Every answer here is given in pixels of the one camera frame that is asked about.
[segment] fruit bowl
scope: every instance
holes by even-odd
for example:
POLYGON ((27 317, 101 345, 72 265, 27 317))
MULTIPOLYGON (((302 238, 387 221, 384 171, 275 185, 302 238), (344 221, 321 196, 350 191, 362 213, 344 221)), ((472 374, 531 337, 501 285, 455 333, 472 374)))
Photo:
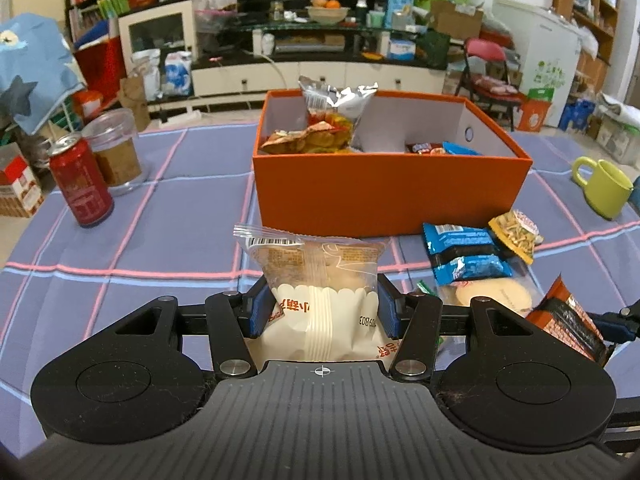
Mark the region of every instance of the fruit bowl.
POLYGON ((335 25, 340 23, 347 17, 349 7, 340 7, 339 9, 327 9, 325 7, 307 7, 309 17, 321 25, 335 25))

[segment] mug handle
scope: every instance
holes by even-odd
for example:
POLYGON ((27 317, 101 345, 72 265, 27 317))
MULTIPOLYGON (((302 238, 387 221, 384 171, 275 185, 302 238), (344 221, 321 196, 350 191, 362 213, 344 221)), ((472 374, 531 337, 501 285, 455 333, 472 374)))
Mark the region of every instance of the mug handle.
POLYGON ((598 163, 592 158, 589 158, 588 156, 579 156, 574 160, 574 164, 571 167, 572 179, 578 186, 585 187, 587 185, 587 181, 583 179, 578 170, 581 166, 589 166, 592 170, 595 170, 597 165, 598 163))

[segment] refrigerator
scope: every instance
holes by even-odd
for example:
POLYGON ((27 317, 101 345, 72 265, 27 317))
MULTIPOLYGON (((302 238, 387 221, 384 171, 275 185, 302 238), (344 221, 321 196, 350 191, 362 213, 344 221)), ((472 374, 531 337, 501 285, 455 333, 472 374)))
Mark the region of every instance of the refrigerator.
POLYGON ((553 88, 545 124, 557 127, 569 96, 580 57, 580 36, 575 27, 542 7, 513 0, 494 0, 494 16, 511 29, 520 54, 520 91, 553 88))

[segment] open shoe box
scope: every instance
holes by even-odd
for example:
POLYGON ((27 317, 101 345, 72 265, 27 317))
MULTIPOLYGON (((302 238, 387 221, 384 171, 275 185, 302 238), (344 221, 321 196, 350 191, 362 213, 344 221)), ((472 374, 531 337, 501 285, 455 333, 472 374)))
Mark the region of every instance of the open shoe box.
POLYGON ((358 238, 418 234, 423 222, 484 227, 511 208, 532 164, 467 99, 401 91, 378 91, 367 105, 356 130, 366 153, 259 151, 274 130, 302 130, 306 120, 299 90, 268 92, 254 146, 267 227, 358 238), (482 156, 404 152, 406 144, 444 140, 482 156))

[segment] table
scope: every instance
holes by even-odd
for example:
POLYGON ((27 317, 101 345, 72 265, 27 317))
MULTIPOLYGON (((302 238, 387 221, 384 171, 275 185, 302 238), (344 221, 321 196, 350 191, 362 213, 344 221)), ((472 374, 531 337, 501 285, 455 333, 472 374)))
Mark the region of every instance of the table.
MULTIPOLYGON (((43 204, 0 272, 0 440, 19 456, 44 435, 29 390, 48 361, 147 301, 171 294, 180 304, 247 290, 260 276, 232 238, 237 222, 260 223, 251 156, 255 124, 203 126, 140 137, 150 180, 117 197, 112 216, 92 229, 74 221, 59 192, 43 204)), ((542 296, 562 277, 590 312, 618 311, 640 298, 640 218, 630 208, 606 221, 570 181, 582 154, 568 137, 513 134, 532 156, 516 206, 545 236, 531 267, 516 265, 542 296)), ((422 190, 428 200, 429 189, 422 190)), ((400 290, 432 286, 422 238, 392 237, 380 260, 400 290)), ((640 342, 607 365, 619 397, 640 396, 640 342)), ((438 361, 446 366, 460 346, 438 361)), ((210 368, 206 338, 184 352, 210 368)))

